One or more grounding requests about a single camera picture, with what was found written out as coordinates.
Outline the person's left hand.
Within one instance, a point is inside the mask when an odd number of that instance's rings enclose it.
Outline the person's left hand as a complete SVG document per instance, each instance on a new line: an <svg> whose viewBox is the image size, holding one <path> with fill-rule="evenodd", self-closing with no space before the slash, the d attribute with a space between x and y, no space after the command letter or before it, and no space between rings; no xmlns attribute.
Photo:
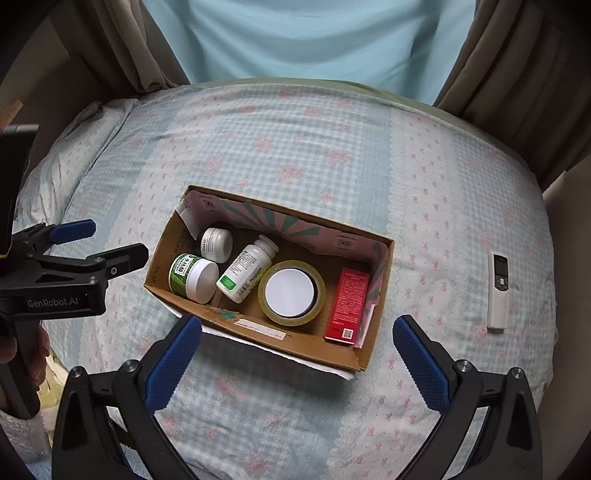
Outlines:
<svg viewBox="0 0 591 480"><path fill-rule="evenodd" d="M50 340L47 331L38 326L32 340L34 348L27 353L26 343L13 336L1 336L1 364L8 364L21 351L26 362L32 382L40 386L46 378L46 358L50 355Z"/></svg>

